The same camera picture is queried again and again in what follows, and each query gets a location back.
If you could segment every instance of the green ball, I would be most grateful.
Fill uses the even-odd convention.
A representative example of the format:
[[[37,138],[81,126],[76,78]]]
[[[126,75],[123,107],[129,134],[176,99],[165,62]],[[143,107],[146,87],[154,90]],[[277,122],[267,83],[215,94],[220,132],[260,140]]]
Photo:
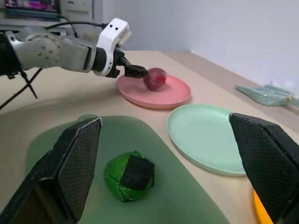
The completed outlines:
[[[104,180],[119,201],[135,201],[147,195],[154,186],[155,164],[140,152],[125,153],[107,164]]]

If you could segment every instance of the white wall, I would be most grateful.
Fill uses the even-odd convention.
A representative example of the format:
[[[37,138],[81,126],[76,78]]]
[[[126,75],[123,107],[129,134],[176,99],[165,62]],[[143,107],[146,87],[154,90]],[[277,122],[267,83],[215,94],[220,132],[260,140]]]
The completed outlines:
[[[298,0],[115,0],[128,49],[190,50],[299,95]]]

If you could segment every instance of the monitor screen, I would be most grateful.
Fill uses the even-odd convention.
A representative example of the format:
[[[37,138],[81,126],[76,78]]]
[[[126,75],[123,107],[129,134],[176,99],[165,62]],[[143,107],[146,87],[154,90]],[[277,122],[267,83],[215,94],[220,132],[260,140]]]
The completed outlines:
[[[59,0],[5,0],[7,9],[60,13]]]

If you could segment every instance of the mint green plate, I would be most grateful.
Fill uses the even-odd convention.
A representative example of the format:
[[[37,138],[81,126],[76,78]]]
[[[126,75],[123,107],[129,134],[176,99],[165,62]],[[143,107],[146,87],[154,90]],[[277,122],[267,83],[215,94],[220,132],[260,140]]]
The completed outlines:
[[[94,117],[85,115],[79,120]],[[210,196],[150,126],[127,116],[102,120],[94,179],[78,224],[228,224]],[[52,148],[62,131],[76,122],[37,136],[27,154],[26,172]],[[109,194],[104,169],[109,160],[134,150],[155,163],[155,186],[143,199],[121,203]]]
[[[246,175],[228,116],[231,111],[189,104],[169,115],[168,134],[192,163],[223,175]]]

